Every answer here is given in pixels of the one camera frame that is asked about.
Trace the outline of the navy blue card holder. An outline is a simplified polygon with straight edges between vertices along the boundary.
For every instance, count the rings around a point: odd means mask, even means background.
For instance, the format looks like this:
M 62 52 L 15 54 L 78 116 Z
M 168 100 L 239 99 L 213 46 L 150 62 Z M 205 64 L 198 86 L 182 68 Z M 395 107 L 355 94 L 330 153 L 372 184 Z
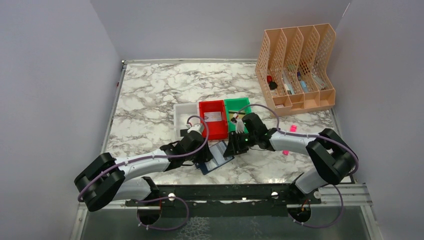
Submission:
M 208 162 L 195 163 L 196 169 L 200 170 L 203 175 L 207 175 L 208 173 L 218 169 L 219 167 L 229 163 L 235 157 L 228 156 L 224 157 L 224 152 L 227 149 L 227 144 L 224 140 L 215 143 L 214 145 L 209 147 L 209 151 L 212 154 L 212 159 Z

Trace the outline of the white plastic bin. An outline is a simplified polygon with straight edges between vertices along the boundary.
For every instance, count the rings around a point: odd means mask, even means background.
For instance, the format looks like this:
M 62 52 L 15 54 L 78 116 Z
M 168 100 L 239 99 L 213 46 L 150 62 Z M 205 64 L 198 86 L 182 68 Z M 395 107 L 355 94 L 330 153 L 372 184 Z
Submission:
M 189 129 L 187 120 L 190 116 L 199 115 L 197 102 L 177 103 L 173 105 L 173 140 L 181 140 L 180 130 Z

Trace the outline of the peach file organizer rack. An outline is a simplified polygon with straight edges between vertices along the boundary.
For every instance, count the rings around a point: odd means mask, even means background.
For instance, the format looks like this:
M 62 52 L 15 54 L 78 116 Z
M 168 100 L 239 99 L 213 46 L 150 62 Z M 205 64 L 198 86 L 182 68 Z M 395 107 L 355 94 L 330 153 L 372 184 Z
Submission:
M 329 23 L 266 29 L 263 32 L 255 73 L 265 102 L 279 116 L 329 110 L 335 106 L 336 90 L 327 66 L 336 41 Z M 289 95 L 282 79 L 285 71 L 294 94 Z M 317 88 L 311 73 L 326 82 Z M 270 90 L 267 75 L 278 84 Z

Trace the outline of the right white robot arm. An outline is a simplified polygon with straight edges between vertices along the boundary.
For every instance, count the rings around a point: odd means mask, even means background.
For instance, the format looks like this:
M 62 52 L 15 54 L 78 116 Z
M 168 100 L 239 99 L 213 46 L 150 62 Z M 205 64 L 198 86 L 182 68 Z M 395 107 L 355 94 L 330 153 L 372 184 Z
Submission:
M 244 154 L 255 145 L 266 151 L 289 151 L 310 157 L 314 168 L 296 178 L 288 190 L 289 199 L 296 204 L 306 200 L 315 189 L 338 185 L 357 167 L 357 156 L 330 128 L 310 135 L 281 133 L 276 127 L 268 129 L 256 113 L 249 113 L 238 122 L 247 132 L 229 133 L 224 157 Z

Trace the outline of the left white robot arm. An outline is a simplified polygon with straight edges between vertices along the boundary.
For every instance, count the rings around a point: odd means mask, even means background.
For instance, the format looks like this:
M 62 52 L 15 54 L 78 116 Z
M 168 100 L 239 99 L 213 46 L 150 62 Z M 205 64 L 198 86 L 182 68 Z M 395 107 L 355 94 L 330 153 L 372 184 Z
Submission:
M 124 187 L 131 179 L 174 170 L 187 161 L 199 164 L 212 159 L 206 138 L 197 131 L 191 131 L 181 140 L 162 145 L 157 150 L 133 157 L 115 158 L 105 152 L 74 179 L 79 192 L 77 200 L 85 203 L 90 212 L 95 212 L 112 201 L 134 199 L 135 194 Z

